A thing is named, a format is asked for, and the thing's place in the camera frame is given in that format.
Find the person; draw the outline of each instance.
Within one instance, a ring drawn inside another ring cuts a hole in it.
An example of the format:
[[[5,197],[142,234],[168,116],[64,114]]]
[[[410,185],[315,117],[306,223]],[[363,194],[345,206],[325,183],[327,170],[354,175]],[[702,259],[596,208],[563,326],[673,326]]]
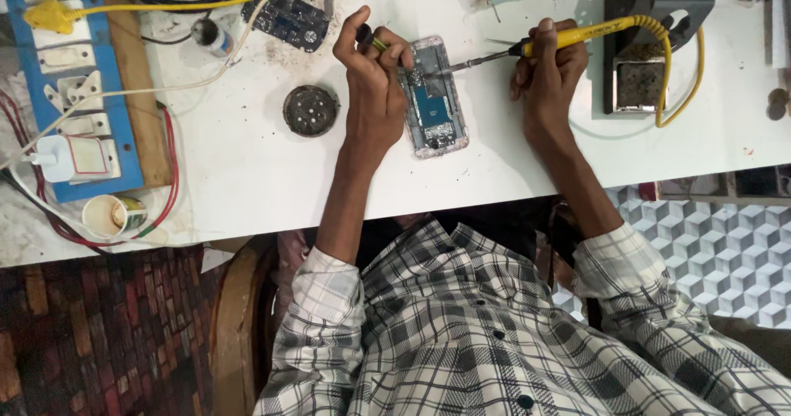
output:
[[[585,238],[573,289],[596,298],[604,331],[556,308],[528,258],[465,224],[428,219],[362,272],[358,253],[374,173],[403,134],[398,62],[406,41],[355,49],[362,7],[334,48],[350,103],[316,245],[293,279],[256,414],[781,414],[791,383],[712,330],[669,283],[665,262],[625,223],[577,147],[569,103],[586,66],[583,43],[557,49],[573,20],[530,31],[510,98]]]

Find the checkered shirt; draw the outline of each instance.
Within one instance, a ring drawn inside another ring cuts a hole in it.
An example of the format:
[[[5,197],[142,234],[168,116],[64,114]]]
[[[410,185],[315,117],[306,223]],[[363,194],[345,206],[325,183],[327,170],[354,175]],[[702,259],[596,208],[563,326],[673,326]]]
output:
[[[408,231],[362,274],[314,248],[255,414],[791,413],[791,383],[712,330],[631,226],[574,258],[606,334],[463,224]]]

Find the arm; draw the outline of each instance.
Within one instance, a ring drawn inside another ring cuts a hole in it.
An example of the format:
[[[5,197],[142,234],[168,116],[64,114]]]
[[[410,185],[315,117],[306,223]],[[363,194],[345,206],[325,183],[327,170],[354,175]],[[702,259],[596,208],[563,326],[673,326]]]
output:
[[[576,27],[573,20],[557,27]],[[550,19],[531,31],[537,59],[522,60],[512,98],[524,98],[524,132],[568,200],[587,238],[574,254],[573,288],[601,304],[608,333],[727,414],[791,411],[791,383],[745,346],[712,330],[669,283],[665,260],[623,223],[585,162],[568,123],[585,46],[557,50]],[[637,396],[648,399],[648,396]]]
[[[412,66],[406,41],[377,29],[391,44],[383,54],[354,49],[362,7],[343,24],[333,52],[347,68],[346,139],[324,206],[316,247],[293,279],[293,301],[274,341],[272,372],[254,414],[303,414],[348,409],[363,353],[365,318],[355,267],[373,174],[403,134],[407,100],[396,81],[398,60]]]

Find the blue board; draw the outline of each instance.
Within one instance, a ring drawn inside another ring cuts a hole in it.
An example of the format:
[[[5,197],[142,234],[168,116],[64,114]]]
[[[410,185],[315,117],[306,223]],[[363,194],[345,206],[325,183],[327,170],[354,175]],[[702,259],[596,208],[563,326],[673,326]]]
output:
[[[52,106],[44,95],[44,87],[49,84],[57,87],[58,79],[80,74],[88,75],[93,70],[101,72],[103,91],[120,91],[121,79],[118,75],[118,66],[115,63],[115,51],[110,45],[110,30],[107,17],[104,13],[87,17],[91,31],[91,44],[94,46],[96,67],[74,71],[43,75],[38,62],[38,54],[33,43],[33,31],[22,19],[27,5],[25,0],[6,0],[9,8],[11,24],[16,37],[16,50],[19,54],[21,68],[28,81],[28,91],[33,102],[33,113],[39,130],[52,124],[63,112]],[[82,0],[84,7],[90,8],[103,5],[102,0]],[[102,194],[112,194],[122,190],[136,189],[143,186],[143,174],[140,172],[137,149],[134,146],[132,128],[129,124],[129,115],[122,96],[104,98],[104,112],[110,121],[110,129],[118,149],[118,162],[121,167],[121,176],[103,181],[84,182],[70,185],[68,182],[52,184],[55,198],[59,202],[90,199]]]
[[[423,127],[439,126],[445,122],[452,122],[448,116],[448,107],[445,98],[430,98],[426,87],[415,87],[414,101],[418,104],[418,112]]]

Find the paper cup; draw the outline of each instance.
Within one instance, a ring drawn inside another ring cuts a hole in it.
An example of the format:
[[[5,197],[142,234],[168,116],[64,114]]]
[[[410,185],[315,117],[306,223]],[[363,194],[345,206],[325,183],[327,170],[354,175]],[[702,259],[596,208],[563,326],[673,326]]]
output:
[[[121,232],[139,228],[148,218],[148,209],[137,199],[114,195],[99,195],[82,208],[82,223],[100,238],[117,236]]]

